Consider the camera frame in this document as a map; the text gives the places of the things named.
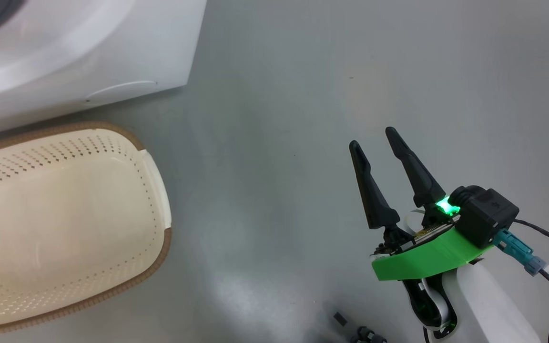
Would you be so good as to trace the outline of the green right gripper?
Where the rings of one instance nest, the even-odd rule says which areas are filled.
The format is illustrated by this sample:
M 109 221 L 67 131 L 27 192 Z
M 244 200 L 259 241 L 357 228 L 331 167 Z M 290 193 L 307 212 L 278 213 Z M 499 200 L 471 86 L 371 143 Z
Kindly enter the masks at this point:
M 421 208 L 443 200 L 444 189 L 398 131 L 387 127 L 385 132 L 409 178 L 414 204 Z M 484 268 L 471 263 L 492 246 L 494 223 L 468 201 L 457 216 L 434 205 L 444 221 L 418 234 L 408 233 L 399 227 L 399 214 L 386 202 L 357 141 L 349 143 L 349 153 L 368 227 L 384 229 L 384 242 L 373 254 L 377 278 L 403 284 L 426 339 L 490 340 L 494 328 L 488 313 L 488 291 L 494 283 Z

